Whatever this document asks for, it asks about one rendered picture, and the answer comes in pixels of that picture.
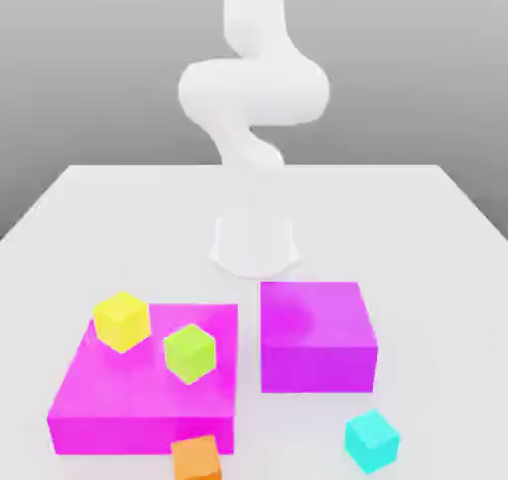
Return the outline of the small lime green cube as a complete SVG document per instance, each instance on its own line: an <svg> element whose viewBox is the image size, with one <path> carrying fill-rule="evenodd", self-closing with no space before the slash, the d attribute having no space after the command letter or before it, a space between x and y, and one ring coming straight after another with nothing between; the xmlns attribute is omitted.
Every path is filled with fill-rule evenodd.
<svg viewBox="0 0 508 480"><path fill-rule="evenodd" d="M167 369L186 385L216 367L215 338L194 323L170 333L163 344Z"/></svg>

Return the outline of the small yellow cube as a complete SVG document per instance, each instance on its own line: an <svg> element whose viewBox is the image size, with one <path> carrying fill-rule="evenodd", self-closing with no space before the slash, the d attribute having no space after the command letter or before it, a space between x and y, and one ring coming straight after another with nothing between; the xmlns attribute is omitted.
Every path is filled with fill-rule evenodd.
<svg viewBox="0 0 508 480"><path fill-rule="evenodd" d="M129 293L101 301L92 313L97 338L120 354L151 335L149 305Z"/></svg>

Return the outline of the small orange cube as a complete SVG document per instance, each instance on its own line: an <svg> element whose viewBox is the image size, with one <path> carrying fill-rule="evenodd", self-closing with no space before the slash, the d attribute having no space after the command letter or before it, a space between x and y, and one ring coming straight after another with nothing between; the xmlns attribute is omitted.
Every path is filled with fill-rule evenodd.
<svg viewBox="0 0 508 480"><path fill-rule="evenodd" d="M213 435L171 443L175 480L222 480L222 469Z"/></svg>

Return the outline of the small cyan cube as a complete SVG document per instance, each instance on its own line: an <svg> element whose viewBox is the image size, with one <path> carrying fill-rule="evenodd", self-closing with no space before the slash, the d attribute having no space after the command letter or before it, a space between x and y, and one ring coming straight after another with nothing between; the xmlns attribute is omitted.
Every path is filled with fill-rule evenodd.
<svg viewBox="0 0 508 480"><path fill-rule="evenodd" d="M395 462L399 444L399 431L377 410L355 417L345 425L344 448L365 474Z"/></svg>

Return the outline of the large purple box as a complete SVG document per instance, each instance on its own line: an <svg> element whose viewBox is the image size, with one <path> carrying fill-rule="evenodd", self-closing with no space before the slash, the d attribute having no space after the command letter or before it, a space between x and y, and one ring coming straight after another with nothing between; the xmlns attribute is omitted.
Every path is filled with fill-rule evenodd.
<svg viewBox="0 0 508 480"><path fill-rule="evenodd" d="M355 282L263 282L264 393L370 393L378 344Z"/></svg>

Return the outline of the large magenta box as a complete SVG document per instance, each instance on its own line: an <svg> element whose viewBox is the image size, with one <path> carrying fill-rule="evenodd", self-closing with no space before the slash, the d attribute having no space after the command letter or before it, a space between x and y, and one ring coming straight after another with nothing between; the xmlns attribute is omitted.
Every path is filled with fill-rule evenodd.
<svg viewBox="0 0 508 480"><path fill-rule="evenodd" d="M150 315L151 336L124 354L87 326L47 416L57 454L167 454L202 435L233 453L237 305L153 303ZM168 370L163 346L188 323L216 341L215 369L191 385Z"/></svg>

